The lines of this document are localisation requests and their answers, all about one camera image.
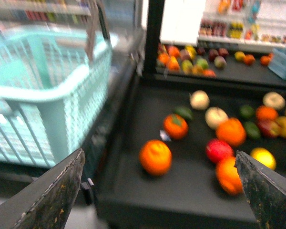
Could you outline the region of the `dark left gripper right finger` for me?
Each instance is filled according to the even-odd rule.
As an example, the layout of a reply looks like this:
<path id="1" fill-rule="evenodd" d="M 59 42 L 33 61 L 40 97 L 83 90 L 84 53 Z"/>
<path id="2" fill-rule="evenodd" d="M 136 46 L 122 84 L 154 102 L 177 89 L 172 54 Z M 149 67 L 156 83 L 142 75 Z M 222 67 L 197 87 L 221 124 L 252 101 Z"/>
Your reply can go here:
<path id="1" fill-rule="evenodd" d="M 235 167 L 259 227 L 286 229 L 286 178 L 243 151 L 237 151 Z"/>

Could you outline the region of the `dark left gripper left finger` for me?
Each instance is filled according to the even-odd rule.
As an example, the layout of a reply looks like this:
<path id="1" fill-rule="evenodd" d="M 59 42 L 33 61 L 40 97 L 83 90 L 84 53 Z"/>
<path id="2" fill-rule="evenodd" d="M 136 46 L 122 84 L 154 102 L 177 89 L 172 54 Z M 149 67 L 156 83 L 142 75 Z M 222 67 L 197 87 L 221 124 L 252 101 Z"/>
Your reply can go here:
<path id="1" fill-rule="evenodd" d="M 0 229 L 63 229 L 77 198 L 85 153 L 77 149 L 0 205 Z"/>

